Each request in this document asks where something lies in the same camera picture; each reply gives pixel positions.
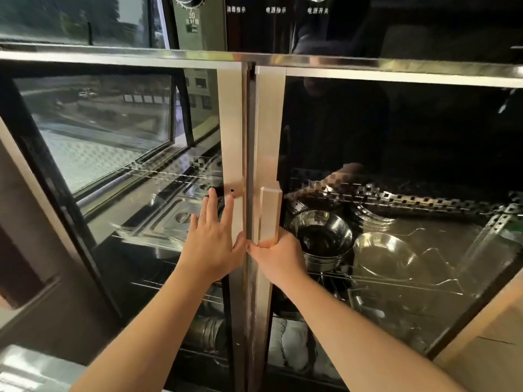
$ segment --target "person's right hand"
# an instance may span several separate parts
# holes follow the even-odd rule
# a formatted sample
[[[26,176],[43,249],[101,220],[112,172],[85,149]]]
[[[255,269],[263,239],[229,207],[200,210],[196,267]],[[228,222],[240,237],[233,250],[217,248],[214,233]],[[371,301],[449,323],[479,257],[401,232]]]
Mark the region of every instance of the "person's right hand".
[[[281,227],[276,245],[265,249],[248,241],[247,252],[256,260],[265,276],[282,290],[292,277],[307,275],[300,242]]]

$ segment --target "building window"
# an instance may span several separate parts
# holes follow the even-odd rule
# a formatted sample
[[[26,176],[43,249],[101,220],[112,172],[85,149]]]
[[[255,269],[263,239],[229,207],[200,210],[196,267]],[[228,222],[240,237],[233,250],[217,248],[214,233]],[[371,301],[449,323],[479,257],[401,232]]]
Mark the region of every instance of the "building window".
[[[196,96],[194,95],[189,95],[189,105],[195,109],[196,108]]]
[[[205,78],[196,78],[195,81],[196,81],[197,88],[201,88],[201,89],[207,88],[207,81],[205,80]]]
[[[212,110],[212,102],[210,96],[202,95],[201,105],[205,110]]]

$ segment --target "person's left hand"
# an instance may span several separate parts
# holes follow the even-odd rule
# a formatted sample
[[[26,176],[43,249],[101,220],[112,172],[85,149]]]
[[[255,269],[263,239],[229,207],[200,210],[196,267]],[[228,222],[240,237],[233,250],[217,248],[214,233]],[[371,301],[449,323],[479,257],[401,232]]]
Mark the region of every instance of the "person's left hand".
[[[232,244],[232,214],[234,199],[226,196],[226,206],[221,221],[218,220],[216,190],[209,190],[203,199],[200,217],[191,215],[189,234],[176,268],[201,275],[211,284],[238,268],[245,257],[245,233],[242,231]]]

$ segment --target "glass door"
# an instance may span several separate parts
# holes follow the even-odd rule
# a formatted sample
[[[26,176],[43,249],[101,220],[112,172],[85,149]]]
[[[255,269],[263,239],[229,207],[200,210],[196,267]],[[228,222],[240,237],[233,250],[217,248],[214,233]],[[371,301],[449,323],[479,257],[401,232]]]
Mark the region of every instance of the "glass door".
[[[86,50],[2,52],[0,115],[124,326],[176,267],[210,187],[235,192],[233,234],[243,229],[245,68]],[[188,66],[213,85],[199,109],[180,100]],[[242,269],[212,285],[167,389],[243,384],[243,303]]]
[[[312,279],[420,354],[448,359],[523,265],[523,80],[512,66],[454,64],[451,75],[438,63],[343,63],[257,68],[254,239],[273,236],[264,220],[275,215]],[[281,207],[264,201],[276,184]],[[255,264],[252,280],[249,389],[345,388]]]

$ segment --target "metal door frame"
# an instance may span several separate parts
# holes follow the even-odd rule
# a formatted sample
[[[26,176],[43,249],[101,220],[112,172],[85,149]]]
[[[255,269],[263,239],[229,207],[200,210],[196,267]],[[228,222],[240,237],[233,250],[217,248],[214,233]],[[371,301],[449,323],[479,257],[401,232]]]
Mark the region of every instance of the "metal door frame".
[[[220,116],[220,135],[222,146],[223,182],[226,193],[235,193],[233,215],[233,235],[245,229],[245,170],[246,170],[246,105],[245,92],[248,90],[248,64],[236,62],[229,57],[220,60],[214,55],[202,59],[186,58],[185,52],[131,50],[129,48],[95,48],[52,46],[29,51],[1,51],[2,61],[53,62],[66,64],[89,64],[107,66],[140,66],[160,68],[201,68],[217,71]],[[83,242],[76,226],[67,212],[57,209],[55,200],[49,198],[41,180],[31,170],[23,152],[7,126],[0,123],[0,140],[20,170],[23,178],[35,196],[38,204],[49,219],[64,247],[76,266],[86,277],[99,280],[96,265]],[[245,276],[246,263],[230,275],[232,347],[235,390],[242,392],[245,385]]]
[[[271,201],[260,202],[261,189],[277,180],[280,131],[284,107],[286,77],[317,77],[358,79],[371,81],[418,82],[424,84],[472,85],[499,88],[523,88],[523,67],[511,65],[488,65],[476,63],[451,63],[408,60],[361,60],[328,57],[292,57],[284,55],[278,59],[264,60],[267,65],[256,66],[256,115],[254,127],[254,170],[253,170],[253,219],[252,231],[255,243],[273,237],[274,226],[261,228],[260,208],[266,214],[280,214],[281,204]],[[508,222],[496,225],[495,235]],[[482,231],[492,237],[487,224]],[[490,324],[518,297],[523,296],[523,270],[508,270],[510,275],[501,275],[504,286],[490,297],[483,308],[475,308],[475,315],[467,318],[455,337],[441,347],[435,355],[435,363],[443,365],[455,357],[474,337]],[[258,392],[262,387],[266,365],[267,336],[270,333],[270,300],[272,286],[251,259],[248,288],[249,327],[248,392]]]

